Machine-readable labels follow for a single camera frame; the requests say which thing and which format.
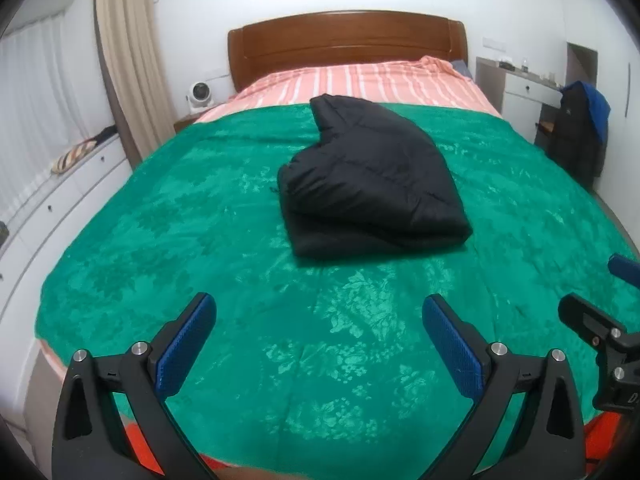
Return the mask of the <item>black puffer jacket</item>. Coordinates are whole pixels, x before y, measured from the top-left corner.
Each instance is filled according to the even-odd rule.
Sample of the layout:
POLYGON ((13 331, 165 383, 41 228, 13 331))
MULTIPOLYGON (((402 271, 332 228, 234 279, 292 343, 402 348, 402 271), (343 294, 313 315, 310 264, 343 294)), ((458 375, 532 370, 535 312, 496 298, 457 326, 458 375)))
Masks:
POLYGON ((310 101, 319 131, 278 172, 296 258, 440 252, 472 235, 446 160, 410 119, 351 96, 310 101))

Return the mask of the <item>person's red garment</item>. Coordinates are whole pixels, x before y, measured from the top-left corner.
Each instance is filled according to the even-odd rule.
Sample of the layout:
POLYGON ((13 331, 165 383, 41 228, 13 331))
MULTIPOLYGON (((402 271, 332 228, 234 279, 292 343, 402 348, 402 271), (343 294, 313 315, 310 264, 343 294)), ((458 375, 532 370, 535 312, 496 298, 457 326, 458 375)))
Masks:
MULTIPOLYGON (((619 414, 605 412, 591 419, 590 422, 584 426, 588 472, 593 471, 594 467, 611 451, 621 420, 622 416, 619 414)), ((164 474, 162 468, 160 468, 160 464, 157 463, 156 458, 152 454, 138 424, 136 422, 126 422, 125 431, 140 464, 146 469, 162 476, 164 474)), ((304 478, 304 476, 300 476, 299 474, 278 474, 277 472, 265 469, 233 466, 220 462, 219 460, 214 460, 205 454, 201 454, 201 459, 204 460, 207 467, 216 474, 218 479, 304 478)))

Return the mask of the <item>dark jacket on chair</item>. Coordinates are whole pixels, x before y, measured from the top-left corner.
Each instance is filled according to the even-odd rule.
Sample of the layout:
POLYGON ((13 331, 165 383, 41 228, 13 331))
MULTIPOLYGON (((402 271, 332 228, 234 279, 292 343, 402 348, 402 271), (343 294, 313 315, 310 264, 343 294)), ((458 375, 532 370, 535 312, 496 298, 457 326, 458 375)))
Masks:
POLYGON ((585 81, 575 81, 561 93, 546 155, 591 191, 604 167, 611 107, 604 95, 585 81))

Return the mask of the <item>white low cabinet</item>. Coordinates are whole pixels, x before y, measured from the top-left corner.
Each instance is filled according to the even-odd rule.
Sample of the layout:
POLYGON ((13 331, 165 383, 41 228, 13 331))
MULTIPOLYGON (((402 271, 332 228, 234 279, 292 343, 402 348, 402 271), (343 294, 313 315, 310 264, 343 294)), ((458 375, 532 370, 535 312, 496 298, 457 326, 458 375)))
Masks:
POLYGON ((50 177, 35 208, 1 249, 1 415, 23 429, 26 392, 39 352, 35 322, 44 280, 93 216, 131 176, 112 136, 62 176, 50 177))

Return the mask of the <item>white desk with drawers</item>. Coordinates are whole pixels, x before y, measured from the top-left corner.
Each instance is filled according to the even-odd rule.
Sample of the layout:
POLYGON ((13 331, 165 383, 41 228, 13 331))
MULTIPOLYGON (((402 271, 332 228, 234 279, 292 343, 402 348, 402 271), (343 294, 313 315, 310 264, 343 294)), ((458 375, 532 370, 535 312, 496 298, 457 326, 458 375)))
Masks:
POLYGON ((557 88, 488 58, 476 59, 475 82, 502 118, 530 144, 536 142, 540 122, 553 119, 561 107, 562 94, 557 88))

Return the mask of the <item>green patterned bedspread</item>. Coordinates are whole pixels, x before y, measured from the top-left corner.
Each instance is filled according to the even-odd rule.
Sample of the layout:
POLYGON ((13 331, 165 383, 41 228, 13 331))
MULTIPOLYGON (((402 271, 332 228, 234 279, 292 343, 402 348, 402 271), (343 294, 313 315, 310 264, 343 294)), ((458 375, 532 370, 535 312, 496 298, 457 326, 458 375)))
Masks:
POLYGON ((198 292, 218 316, 168 402, 201 452, 314 479, 414 479, 469 411, 421 321, 446 298, 490 341, 563 350, 591 417, 593 351, 558 318, 574 292, 639 327, 608 273, 630 247, 598 203, 503 119, 397 105, 444 155, 473 228, 440 255, 303 266, 277 173, 318 139, 307 105, 187 128, 134 170, 43 284, 36 333, 62 360, 150 339, 198 292))

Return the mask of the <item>pink striped bed sheet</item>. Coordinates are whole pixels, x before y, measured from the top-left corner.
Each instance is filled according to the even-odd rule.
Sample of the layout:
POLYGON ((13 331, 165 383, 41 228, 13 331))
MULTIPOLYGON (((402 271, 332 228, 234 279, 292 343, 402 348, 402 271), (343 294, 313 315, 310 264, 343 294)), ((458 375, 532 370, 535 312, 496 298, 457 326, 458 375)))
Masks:
POLYGON ((307 104, 322 94, 498 114, 472 78, 460 74, 448 61, 425 55, 417 61, 304 67, 270 74, 212 108, 199 121, 214 122, 262 107, 307 104))

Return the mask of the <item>striped cloth on cabinet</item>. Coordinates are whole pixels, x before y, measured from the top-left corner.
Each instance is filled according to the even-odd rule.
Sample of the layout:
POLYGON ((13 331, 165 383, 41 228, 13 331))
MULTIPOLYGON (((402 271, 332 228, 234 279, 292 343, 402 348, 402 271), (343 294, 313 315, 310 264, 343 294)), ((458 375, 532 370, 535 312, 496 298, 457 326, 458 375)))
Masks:
POLYGON ((78 164, 78 162, 91 154, 97 145, 98 142, 95 140, 87 140, 81 144, 75 145, 65 155, 61 156, 54 162, 51 168, 51 174, 56 174, 57 176, 65 174, 66 171, 72 169, 73 166, 78 164))

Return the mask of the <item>white sheer curtain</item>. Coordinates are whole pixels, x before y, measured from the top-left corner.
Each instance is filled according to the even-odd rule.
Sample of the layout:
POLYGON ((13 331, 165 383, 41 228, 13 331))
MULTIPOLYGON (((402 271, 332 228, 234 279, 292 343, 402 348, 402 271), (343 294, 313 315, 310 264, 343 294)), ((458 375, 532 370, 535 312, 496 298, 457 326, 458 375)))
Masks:
POLYGON ((55 159, 88 128, 70 83, 63 17, 1 39, 1 219, 9 221, 48 180, 55 159))

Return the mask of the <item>brown wooden headboard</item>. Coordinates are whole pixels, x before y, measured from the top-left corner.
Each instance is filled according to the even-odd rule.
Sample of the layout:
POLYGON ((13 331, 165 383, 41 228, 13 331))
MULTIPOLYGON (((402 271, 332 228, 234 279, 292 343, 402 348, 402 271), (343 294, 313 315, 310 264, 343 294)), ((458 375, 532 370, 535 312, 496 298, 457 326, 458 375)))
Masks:
POLYGON ((234 90, 304 67, 415 61, 424 55, 469 61, 460 21, 399 11, 331 11, 274 18, 232 29, 228 58, 234 90))

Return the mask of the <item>beige curtain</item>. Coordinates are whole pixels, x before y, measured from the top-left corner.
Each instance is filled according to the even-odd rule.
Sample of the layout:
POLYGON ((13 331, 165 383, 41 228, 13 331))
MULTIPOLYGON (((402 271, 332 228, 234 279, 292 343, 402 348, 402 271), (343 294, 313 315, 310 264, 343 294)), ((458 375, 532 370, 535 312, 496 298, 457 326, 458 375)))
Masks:
POLYGON ((107 99, 130 165, 175 135, 175 107, 157 47, 153 0, 94 0, 107 99))

